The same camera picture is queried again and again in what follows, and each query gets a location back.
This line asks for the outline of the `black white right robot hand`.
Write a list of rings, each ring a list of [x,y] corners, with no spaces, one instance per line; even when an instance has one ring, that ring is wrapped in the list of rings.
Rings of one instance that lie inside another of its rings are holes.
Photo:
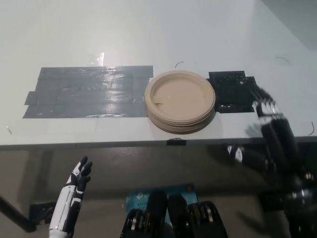
[[[227,146],[231,159],[260,173],[277,173],[284,191],[304,189],[305,168],[299,155],[288,119],[276,100],[263,88],[251,89],[253,109],[257,114],[268,155],[247,150],[239,145]]]

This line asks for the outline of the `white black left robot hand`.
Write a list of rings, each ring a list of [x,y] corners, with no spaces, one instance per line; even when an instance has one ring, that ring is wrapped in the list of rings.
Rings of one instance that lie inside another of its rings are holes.
[[[60,191],[49,227],[49,238],[71,238],[81,209],[93,162],[85,156],[71,172]]]

